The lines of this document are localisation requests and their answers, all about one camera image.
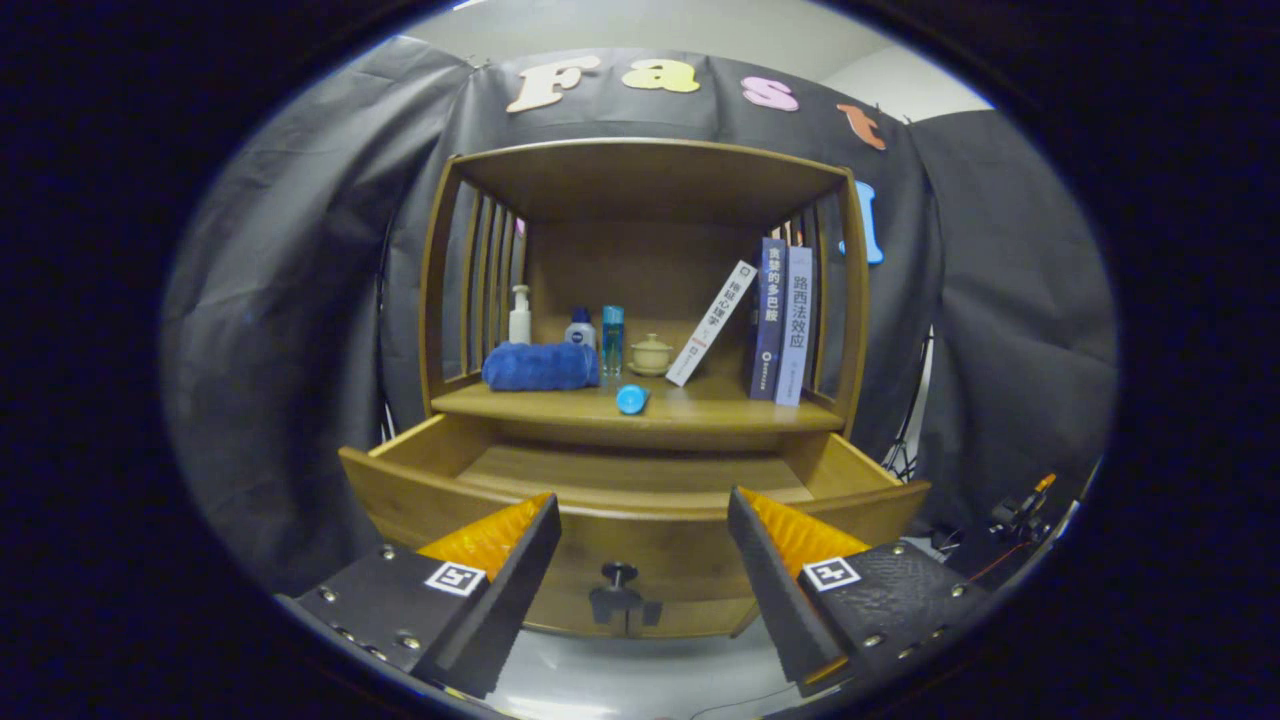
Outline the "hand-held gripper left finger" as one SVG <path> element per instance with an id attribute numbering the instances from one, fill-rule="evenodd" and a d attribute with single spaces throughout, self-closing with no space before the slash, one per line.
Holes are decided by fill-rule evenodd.
<path id="1" fill-rule="evenodd" d="M 378 662 L 481 698 L 494 691 L 561 539 L 541 493 L 422 547 L 387 542 L 288 610 Z"/>

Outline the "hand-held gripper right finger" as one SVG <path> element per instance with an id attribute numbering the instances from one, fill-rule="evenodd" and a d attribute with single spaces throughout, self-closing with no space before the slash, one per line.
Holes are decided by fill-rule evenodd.
<path id="1" fill-rule="evenodd" d="M 913 544 L 870 546 L 744 487 L 731 491 L 727 518 L 783 674 L 805 697 L 904 679 L 991 602 Z"/>

